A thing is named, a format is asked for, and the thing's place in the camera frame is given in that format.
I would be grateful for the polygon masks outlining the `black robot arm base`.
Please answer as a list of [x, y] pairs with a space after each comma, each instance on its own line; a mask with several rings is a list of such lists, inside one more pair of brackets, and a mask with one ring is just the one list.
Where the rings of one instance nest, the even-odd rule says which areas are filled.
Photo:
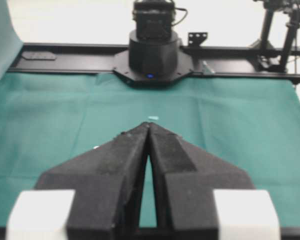
[[135, 0], [128, 49], [114, 56], [113, 72], [136, 87], [165, 87], [194, 72], [192, 57], [181, 50], [173, 30], [173, 0]]

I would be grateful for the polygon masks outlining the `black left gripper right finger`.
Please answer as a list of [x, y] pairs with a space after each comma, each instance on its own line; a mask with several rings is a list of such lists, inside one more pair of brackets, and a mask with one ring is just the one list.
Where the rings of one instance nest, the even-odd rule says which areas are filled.
[[158, 226], [173, 240], [218, 239], [213, 190], [253, 190], [247, 172], [155, 123], [148, 139]]

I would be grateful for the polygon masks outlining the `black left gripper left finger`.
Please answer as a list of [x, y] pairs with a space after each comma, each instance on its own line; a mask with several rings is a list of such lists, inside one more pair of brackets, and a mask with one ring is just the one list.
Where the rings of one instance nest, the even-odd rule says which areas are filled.
[[136, 231], [149, 128], [144, 122], [41, 174], [37, 190], [75, 190], [70, 240], [122, 240]]

